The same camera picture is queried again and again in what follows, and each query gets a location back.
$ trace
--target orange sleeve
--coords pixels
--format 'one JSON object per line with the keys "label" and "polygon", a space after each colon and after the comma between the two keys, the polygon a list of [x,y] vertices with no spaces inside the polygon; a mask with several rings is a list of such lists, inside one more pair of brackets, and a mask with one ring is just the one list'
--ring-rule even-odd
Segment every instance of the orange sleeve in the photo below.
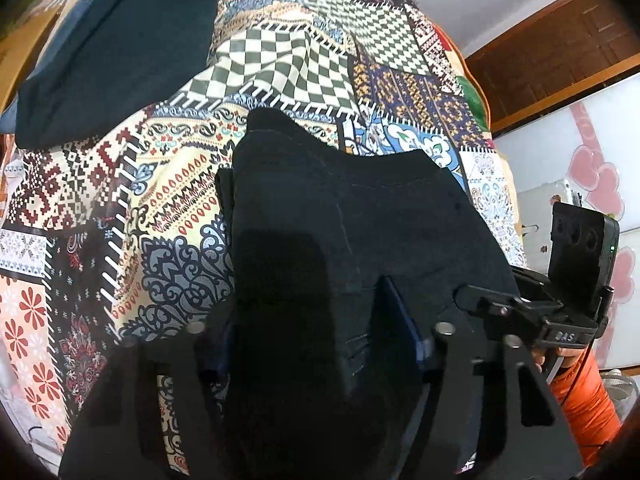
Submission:
{"label": "orange sleeve", "polygon": [[[569,371],[552,381],[551,391],[558,403],[564,400],[584,359],[583,355]],[[620,429],[620,420],[604,389],[592,352],[562,411],[580,447],[584,465],[592,465],[600,452],[600,444],[612,440]]]}

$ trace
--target checkered pattern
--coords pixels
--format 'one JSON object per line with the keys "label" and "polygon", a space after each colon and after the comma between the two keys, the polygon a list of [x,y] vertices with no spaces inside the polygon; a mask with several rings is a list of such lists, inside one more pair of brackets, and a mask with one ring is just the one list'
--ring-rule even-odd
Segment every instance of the checkered pattern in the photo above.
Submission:
{"label": "checkered pattern", "polygon": [[377,63],[403,72],[429,73],[404,10],[354,0],[303,1],[353,34]]}
{"label": "checkered pattern", "polygon": [[181,91],[203,101],[238,92],[248,82],[299,103],[357,110],[348,58],[318,43],[308,27],[288,31],[249,28],[216,51],[216,63]]}

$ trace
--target paisley pattern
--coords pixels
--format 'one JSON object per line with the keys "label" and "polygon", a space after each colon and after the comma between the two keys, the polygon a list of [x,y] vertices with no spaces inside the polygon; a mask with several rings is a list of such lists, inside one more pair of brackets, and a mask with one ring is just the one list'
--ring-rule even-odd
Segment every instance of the paisley pattern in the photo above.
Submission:
{"label": "paisley pattern", "polygon": [[382,112],[427,128],[442,128],[457,146],[487,147],[465,99],[443,91],[436,76],[380,65],[360,47],[353,75],[356,98],[376,104]]}
{"label": "paisley pattern", "polygon": [[201,227],[200,235],[199,247],[184,236],[142,240],[142,289],[151,303],[124,324],[123,334],[145,339],[174,335],[228,297],[234,280],[222,217]]}
{"label": "paisley pattern", "polygon": [[174,380],[169,376],[158,375],[158,403],[160,405],[162,440],[169,467],[188,475],[189,468],[182,452],[178,419],[174,411]]}
{"label": "paisley pattern", "polygon": [[489,150],[460,150],[471,201],[498,240],[507,261],[527,267],[524,247],[515,230],[514,209],[500,156]]}
{"label": "paisley pattern", "polygon": [[365,125],[343,123],[345,147],[354,155],[390,155],[423,150],[441,168],[447,168],[466,190],[464,170],[455,144],[444,130],[425,131],[417,124],[390,120],[374,108],[361,106]]}
{"label": "paisley pattern", "polygon": [[131,190],[136,195],[141,195],[146,190],[146,183],[154,176],[157,164],[140,164],[135,174],[135,180],[131,184]]}
{"label": "paisley pattern", "polygon": [[73,423],[107,365],[118,338],[102,294],[104,255],[116,237],[117,220],[104,211],[86,225],[47,239],[49,352],[61,378],[66,415]]}

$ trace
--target blue cloth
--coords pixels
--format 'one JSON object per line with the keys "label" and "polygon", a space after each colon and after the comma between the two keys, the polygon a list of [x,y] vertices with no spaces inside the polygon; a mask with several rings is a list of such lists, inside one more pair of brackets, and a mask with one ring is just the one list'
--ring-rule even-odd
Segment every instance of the blue cloth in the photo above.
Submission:
{"label": "blue cloth", "polygon": [[[94,0],[78,0],[72,9],[68,12],[62,24],[53,36],[49,46],[44,51],[40,61],[37,63],[33,71],[27,79],[42,72],[42,70],[56,57],[65,44],[66,38],[76,28],[76,25],[84,16],[86,10],[91,6]],[[12,134],[15,132],[15,121],[18,113],[18,96],[16,95],[11,104],[0,115],[0,134]]]}

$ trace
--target folded clothing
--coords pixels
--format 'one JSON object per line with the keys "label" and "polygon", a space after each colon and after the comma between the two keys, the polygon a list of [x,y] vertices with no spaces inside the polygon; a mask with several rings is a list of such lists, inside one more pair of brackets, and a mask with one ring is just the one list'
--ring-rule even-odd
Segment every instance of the folded clothing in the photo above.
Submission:
{"label": "folded clothing", "polygon": [[[80,18],[87,11],[89,6],[94,0],[78,0],[76,4],[69,11],[68,15],[62,21],[60,28],[57,30],[49,46],[46,47],[42,54],[42,58],[37,63],[31,74],[27,79],[31,79],[42,72],[54,59],[56,54],[60,51],[65,44],[66,38],[69,37],[74,27],[80,21]],[[15,133],[15,123],[18,113],[18,96],[14,97],[11,104],[0,115],[0,134],[12,134]]]}
{"label": "folded clothing", "polygon": [[18,147],[103,136],[206,68],[216,0],[94,0],[18,90]]}
{"label": "folded clothing", "polygon": [[388,478],[416,391],[364,387],[376,284],[428,334],[462,285],[518,293],[498,243],[421,150],[348,155],[273,109],[249,114],[218,180],[238,302],[225,417],[248,468],[359,478],[376,456]]}

